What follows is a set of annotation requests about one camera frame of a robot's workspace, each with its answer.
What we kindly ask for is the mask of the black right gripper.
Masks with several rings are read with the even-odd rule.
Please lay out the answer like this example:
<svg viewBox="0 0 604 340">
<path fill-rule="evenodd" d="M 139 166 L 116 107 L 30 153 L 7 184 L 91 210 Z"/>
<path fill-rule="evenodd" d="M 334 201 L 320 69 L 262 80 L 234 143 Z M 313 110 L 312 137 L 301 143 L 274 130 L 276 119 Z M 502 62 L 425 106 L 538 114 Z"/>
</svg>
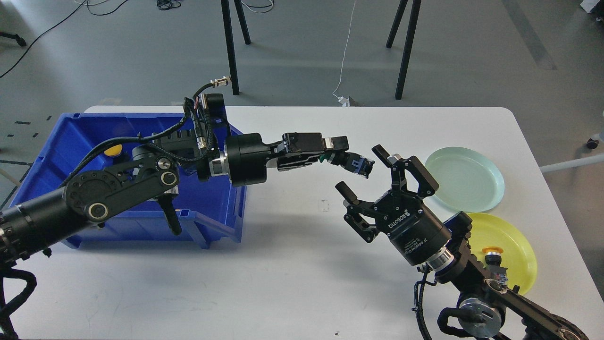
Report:
<svg viewBox="0 0 604 340">
<path fill-rule="evenodd" d="M 344 198 L 347 209 L 344 220 L 365 242 L 371 243 L 381 231 L 388 235 L 410 265 L 424 263 L 451 239 L 451 232 L 422 200 L 433 196 L 439 184 L 416 156 L 404 159 L 397 153 L 387 153 L 380 144 L 371 150 L 389 168 L 393 191 L 386 192 L 375 202 L 377 212 L 382 214 L 377 217 L 371 210 L 373 203 L 358 200 L 346 183 L 339 182 L 335 188 Z M 416 193 L 407 189 L 406 172 L 417 181 Z M 368 222 L 364 217 L 376 217 L 376 223 Z"/>
</svg>

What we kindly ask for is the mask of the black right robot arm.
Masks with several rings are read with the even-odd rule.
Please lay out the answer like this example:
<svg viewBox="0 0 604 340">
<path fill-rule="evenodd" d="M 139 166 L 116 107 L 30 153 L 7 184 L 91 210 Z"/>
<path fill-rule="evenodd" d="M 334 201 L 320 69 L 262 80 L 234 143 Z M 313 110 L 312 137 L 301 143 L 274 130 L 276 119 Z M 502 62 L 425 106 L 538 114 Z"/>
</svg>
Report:
<svg viewBox="0 0 604 340">
<path fill-rule="evenodd" d="M 390 169 L 391 188 L 375 202 L 359 200 L 343 182 L 336 189 L 347 208 L 344 220 L 368 243 L 380 233 L 410 265 L 437 283 L 450 282 L 460 292 L 455 307 L 444 308 L 436 321 L 441 332 L 459 338 L 504 340 L 501 333 L 506 311 L 519 315 L 526 340 L 586 340 L 587 336 L 567 319 L 550 313 L 509 288 L 498 278 L 500 259 L 487 256 L 483 264 L 470 251 L 472 220 L 458 212 L 445 222 L 426 207 L 423 199 L 438 190 L 436 179 L 412 156 L 388 154 L 381 145 L 372 148 Z"/>
</svg>

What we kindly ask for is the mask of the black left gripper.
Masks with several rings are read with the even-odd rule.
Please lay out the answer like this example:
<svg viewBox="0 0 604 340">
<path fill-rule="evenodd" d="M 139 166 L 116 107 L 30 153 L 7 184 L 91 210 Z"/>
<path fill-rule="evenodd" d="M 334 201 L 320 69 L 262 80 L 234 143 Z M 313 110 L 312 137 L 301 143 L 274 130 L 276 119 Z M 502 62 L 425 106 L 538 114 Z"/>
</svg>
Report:
<svg viewBox="0 0 604 340">
<path fill-rule="evenodd" d="M 321 133 L 285 133 L 280 141 L 264 144 L 259 133 L 237 134 L 226 138 L 224 150 L 229 181 L 234 187 L 245 187 L 264 183 L 270 167 L 291 170 L 317 159 L 345 166 L 348 152 L 326 150 L 349 150 L 349 140 L 347 136 L 323 138 Z"/>
</svg>

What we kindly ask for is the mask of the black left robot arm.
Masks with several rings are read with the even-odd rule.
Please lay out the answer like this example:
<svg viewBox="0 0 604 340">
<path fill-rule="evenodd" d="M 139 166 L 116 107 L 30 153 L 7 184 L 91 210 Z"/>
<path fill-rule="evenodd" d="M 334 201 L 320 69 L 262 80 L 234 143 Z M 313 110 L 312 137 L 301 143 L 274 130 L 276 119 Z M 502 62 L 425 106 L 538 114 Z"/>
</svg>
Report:
<svg viewBox="0 0 604 340">
<path fill-rule="evenodd" d="M 206 90 L 229 84 L 230 78 L 210 80 L 185 98 L 183 117 L 159 133 L 115 137 L 97 144 L 58 189 L 1 212 L 1 277 L 25 282 L 13 299 L 1 299 L 1 338 L 17 340 L 11 314 L 32 295 L 36 276 L 15 268 L 37 252 L 51 256 L 51 246 L 86 227 L 104 223 L 136 205 L 153 200 L 162 209 L 174 235 L 183 231 L 173 200 L 179 169 L 193 168 L 200 181 L 227 176 L 234 187 L 266 181 L 268 168 L 293 170 L 326 160 L 351 172 L 346 137 L 320 133 L 285 133 L 273 144 L 259 133 L 227 132 L 224 146 L 214 130 L 229 128 L 224 101 Z"/>
</svg>

